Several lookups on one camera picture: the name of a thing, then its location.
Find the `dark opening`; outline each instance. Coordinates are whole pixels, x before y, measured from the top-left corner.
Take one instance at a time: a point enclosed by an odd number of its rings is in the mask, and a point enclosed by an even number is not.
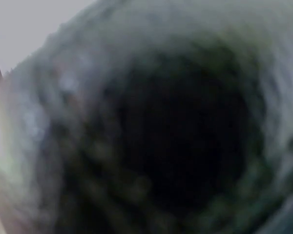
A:
[[[125,164],[147,175],[154,203],[177,216],[203,208],[245,168],[248,112],[238,67],[223,55],[160,57],[152,73],[137,65],[120,101]]]

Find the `white background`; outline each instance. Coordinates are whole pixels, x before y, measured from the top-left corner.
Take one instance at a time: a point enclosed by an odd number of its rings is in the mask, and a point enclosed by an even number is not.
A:
[[[94,0],[0,0],[0,68],[14,68]]]

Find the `dark hole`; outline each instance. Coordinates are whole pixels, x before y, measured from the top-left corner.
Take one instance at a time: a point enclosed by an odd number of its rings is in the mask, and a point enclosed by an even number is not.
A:
[[[119,112],[125,163],[149,177],[154,203],[177,216],[203,208],[245,168],[247,107],[237,85],[223,81],[239,79],[232,66],[215,74],[165,61],[150,77],[130,74]]]

